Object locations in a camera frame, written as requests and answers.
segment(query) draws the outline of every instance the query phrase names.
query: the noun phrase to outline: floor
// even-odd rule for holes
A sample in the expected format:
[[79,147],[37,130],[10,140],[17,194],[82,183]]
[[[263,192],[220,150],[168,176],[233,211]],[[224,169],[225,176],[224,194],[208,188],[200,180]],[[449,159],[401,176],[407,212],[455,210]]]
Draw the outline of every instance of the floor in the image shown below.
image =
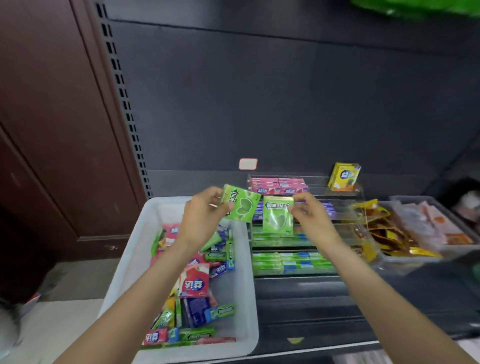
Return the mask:
[[21,320],[20,344],[0,364],[51,364],[95,321],[119,261],[58,263]]

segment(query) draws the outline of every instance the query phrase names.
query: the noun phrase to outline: green gum stick pack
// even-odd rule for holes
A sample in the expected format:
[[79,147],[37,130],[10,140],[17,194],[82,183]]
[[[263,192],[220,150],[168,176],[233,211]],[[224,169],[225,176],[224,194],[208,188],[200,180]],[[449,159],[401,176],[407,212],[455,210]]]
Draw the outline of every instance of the green gum stick pack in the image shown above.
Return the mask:
[[293,216],[287,210],[293,203],[293,197],[265,196],[263,232],[293,235]]
[[221,202],[223,204],[233,202],[235,207],[225,216],[225,218],[251,222],[261,197],[262,195],[256,192],[247,191],[243,188],[226,184],[223,186]]

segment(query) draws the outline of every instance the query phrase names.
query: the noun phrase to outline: person's right hand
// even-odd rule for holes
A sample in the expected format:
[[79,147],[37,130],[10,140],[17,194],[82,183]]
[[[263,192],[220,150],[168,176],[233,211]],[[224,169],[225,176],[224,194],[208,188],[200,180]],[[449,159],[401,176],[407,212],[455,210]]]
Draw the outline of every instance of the person's right hand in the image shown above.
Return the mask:
[[304,202],[295,203],[288,210],[299,221],[303,231],[320,253],[326,255],[329,244],[343,243],[325,207],[310,192],[294,194],[293,199],[295,202]]

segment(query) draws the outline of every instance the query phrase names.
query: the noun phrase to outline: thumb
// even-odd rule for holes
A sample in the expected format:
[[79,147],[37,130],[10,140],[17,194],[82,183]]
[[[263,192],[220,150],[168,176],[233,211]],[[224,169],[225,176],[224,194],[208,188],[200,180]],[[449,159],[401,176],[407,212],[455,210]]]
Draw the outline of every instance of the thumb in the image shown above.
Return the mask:
[[214,211],[215,217],[217,217],[218,221],[220,221],[222,217],[224,217],[227,213],[229,213],[233,209],[234,206],[235,204],[233,202],[219,205]]
[[294,218],[296,218],[300,224],[302,224],[304,221],[305,221],[305,218],[307,217],[307,215],[305,214],[305,212],[298,206],[295,206],[295,205],[290,205],[288,207],[288,211],[290,212],[290,214],[292,214],[292,216]]

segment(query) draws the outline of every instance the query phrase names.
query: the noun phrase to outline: hand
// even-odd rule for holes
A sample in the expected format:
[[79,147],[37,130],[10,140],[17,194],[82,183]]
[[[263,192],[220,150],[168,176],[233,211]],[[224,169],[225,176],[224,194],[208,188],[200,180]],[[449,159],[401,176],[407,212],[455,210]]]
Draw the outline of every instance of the hand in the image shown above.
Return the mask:
[[328,245],[342,242],[342,240],[325,211],[325,207],[310,192],[294,194],[293,199],[295,202],[304,202],[289,206],[288,210],[299,221],[310,241],[315,244],[322,255],[327,257]]
[[220,187],[210,187],[193,196],[185,204],[177,240],[186,242],[193,253],[198,252],[206,244],[222,217],[235,206],[233,202],[219,205],[221,194]]

